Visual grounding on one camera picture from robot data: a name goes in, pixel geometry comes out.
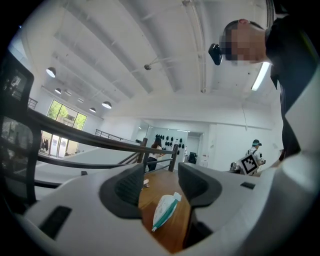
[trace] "tissue packet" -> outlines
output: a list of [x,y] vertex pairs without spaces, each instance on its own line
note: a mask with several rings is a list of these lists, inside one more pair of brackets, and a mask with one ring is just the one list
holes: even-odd
[[161,197],[153,216],[152,232],[160,228],[175,212],[177,203],[181,201],[181,195],[175,192],[173,195],[165,194]]

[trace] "black cap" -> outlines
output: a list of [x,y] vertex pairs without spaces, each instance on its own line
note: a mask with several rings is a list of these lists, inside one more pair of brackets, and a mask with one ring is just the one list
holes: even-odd
[[262,146],[262,144],[260,143],[260,141],[258,139],[255,139],[253,142],[252,142],[252,146]]

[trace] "ceiling light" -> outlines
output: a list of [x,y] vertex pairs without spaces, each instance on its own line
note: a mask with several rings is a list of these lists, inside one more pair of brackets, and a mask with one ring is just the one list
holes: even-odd
[[61,94],[61,89],[60,88],[57,88],[54,90],[57,94]]
[[255,80],[255,82],[254,82],[254,84],[253,84],[253,86],[252,86],[252,88],[251,88],[252,91],[258,90],[260,84],[262,83],[262,80],[264,79],[264,77],[265,77],[265,75],[266,75],[266,73],[267,73],[267,70],[268,70],[268,68],[269,68],[269,65],[270,65],[270,63],[268,63],[268,62],[264,62],[264,63],[262,64],[261,69],[260,69],[260,71],[259,71],[259,74],[258,74],[258,76],[256,77],[256,80]]
[[56,77],[57,72],[56,72],[56,69],[54,67],[49,67],[45,71],[48,73],[48,75],[50,77],[52,77],[52,78]]
[[107,109],[111,109],[112,108],[111,103],[109,101],[105,101],[104,103],[102,103],[102,106],[104,106]]
[[69,92],[68,90],[64,91],[66,95],[71,96],[71,92]]

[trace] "white ceiling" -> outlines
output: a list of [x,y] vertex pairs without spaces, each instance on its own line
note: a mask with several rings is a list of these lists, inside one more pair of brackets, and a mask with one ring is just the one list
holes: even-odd
[[[97,116],[107,111],[100,107],[103,101],[116,107],[141,95],[199,94],[203,88],[207,94],[267,105],[275,94],[268,75],[258,91],[251,91],[260,65],[224,61],[215,66],[208,54],[232,20],[245,18],[265,27],[261,2],[60,1],[52,8],[58,26],[48,47],[56,81],[47,79],[44,87],[52,92],[58,85],[68,89],[95,106]],[[152,69],[145,70],[150,63]]]

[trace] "black mesh chair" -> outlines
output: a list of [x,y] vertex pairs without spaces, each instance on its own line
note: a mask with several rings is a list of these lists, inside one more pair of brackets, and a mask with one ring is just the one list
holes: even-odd
[[0,182],[8,206],[23,213],[36,201],[41,129],[27,115],[34,76],[10,52],[0,66]]

